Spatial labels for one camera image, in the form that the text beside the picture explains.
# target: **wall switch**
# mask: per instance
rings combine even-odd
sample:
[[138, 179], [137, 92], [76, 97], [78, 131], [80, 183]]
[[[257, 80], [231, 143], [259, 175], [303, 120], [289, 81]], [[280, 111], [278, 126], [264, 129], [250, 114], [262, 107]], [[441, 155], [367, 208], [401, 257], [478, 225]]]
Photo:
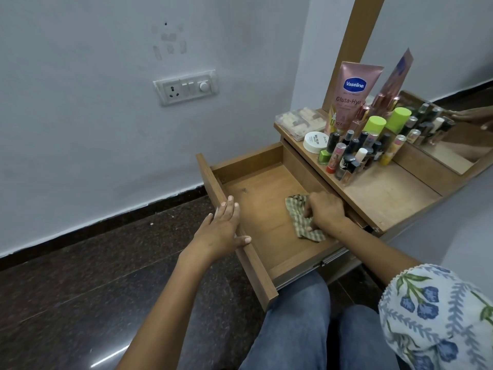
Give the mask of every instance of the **wall switch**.
[[212, 96], [219, 92], [215, 70], [155, 80], [153, 83], [163, 106]]

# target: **blue denim jeans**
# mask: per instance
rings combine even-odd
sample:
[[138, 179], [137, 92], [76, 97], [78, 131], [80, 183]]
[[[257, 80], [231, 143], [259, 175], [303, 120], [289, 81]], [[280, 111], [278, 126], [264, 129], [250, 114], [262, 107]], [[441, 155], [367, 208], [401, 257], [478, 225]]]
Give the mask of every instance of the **blue denim jeans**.
[[[240, 370], [326, 370], [329, 322], [329, 290], [311, 272], [279, 291]], [[372, 309], [348, 308], [339, 336], [341, 370], [399, 369]]]

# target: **white wall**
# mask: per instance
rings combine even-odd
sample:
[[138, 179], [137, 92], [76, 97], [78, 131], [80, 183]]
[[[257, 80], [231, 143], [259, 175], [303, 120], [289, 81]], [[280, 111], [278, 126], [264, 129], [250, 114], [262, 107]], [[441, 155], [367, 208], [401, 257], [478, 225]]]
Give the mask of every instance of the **white wall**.
[[409, 47], [403, 88], [438, 99], [493, 78], [493, 0], [385, 0], [362, 63], [385, 70], [376, 94]]
[[493, 167], [431, 209], [390, 245], [441, 264], [493, 298]]
[[291, 109], [322, 107], [354, 0], [310, 0]]
[[[216, 163], [275, 142], [308, 6], [1, 0], [0, 255], [200, 184], [197, 152]], [[164, 32], [187, 53], [168, 54]], [[210, 68], [217, 97], [159, 106], [152, 80]]]

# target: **floral sleeve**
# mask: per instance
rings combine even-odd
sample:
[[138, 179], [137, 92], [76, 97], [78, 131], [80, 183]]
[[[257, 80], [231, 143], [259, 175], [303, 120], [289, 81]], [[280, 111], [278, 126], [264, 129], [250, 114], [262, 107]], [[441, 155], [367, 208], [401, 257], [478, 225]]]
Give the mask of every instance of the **floral sleeve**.
[[440, 266], [397, 275], [379, 302], [389, 346], [416, 370], [493, 369], [493, 303]]

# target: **left forearm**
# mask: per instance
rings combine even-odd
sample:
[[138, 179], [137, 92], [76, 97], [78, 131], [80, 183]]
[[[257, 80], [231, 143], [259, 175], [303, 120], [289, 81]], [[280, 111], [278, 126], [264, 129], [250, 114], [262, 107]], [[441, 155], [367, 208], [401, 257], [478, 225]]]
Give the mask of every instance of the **left forearm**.
[[193, 264], [182, 254], [117, 370], [176, 369], [204, 263]]

